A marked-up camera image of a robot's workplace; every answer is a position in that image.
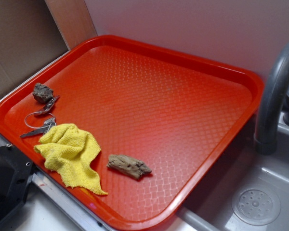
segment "drain cover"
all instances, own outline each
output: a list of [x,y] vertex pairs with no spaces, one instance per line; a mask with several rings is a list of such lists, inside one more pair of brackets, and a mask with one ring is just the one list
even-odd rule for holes
[[275,192],[263,185],[245,185],[232,198],[234,213],[250,225],[266,225],[280,212],[280,201]]

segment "key ring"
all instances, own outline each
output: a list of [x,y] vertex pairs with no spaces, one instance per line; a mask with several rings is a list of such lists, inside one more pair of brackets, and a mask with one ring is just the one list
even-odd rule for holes
[[[43,127],[34,127],[34,126],[29,125],[29,124],[27,123],[27,119],[28,119],[29,116],[34,115],[34,114],[40,115],[40,112],[32,112],[32,113],[30,113],[29,115],[27,115],[27,116],[25,117],[25,124],[26,124],[29,128],[39,129],[39,128],[47,128],[47,127],[49,126],[49,125],[47,125],[47,126],[43,126]],[[51,116],[53,117],[54,121],[56,120],[56,117],[54,117],[53,114],[51,114],[51,113],[49,113],[49,112],[47,112],[47,113],[45,113],[45,114],[51,115]]]

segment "brown rock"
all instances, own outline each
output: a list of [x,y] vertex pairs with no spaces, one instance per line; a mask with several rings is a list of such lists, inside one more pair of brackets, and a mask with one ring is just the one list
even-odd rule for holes
[[50,99],[53,98],[53,90],[40,83],[35,85],[32,94],[34,99],[40,103],[47,103]]

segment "key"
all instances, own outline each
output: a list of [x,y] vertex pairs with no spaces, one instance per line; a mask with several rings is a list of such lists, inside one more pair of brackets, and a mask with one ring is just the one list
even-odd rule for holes
[[55,122],[55,118],[50,118],[45,120],[43,126],[41,126],[40,128],[30,131],[28,133],[22,134],[20,137],[24,138],[24,137],[28,137],[28,136],[35,136],[38,134],[46,134],[53,126],[56,126],[56,122]]
[[42,115],[42,114],[45,114],[47,112],[49,112],[52,107],[54,106],[54,103],[57,101],[57,99],[59,99],[60,95],[57,95],[55,97],[53,97],[51,100],[49,100],[49,102],[41,109],[39,109],[37,112],[36,112],[36,116],[39,116],[39,115]]

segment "faucet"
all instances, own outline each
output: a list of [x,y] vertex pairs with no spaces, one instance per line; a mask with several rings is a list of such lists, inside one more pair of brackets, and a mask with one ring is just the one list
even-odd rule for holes
[[289,43],[279,54],[263,91],[254,134],[258,153],[269,155],[276,151],[277,126],[284,102],[283,120],[289,126]]

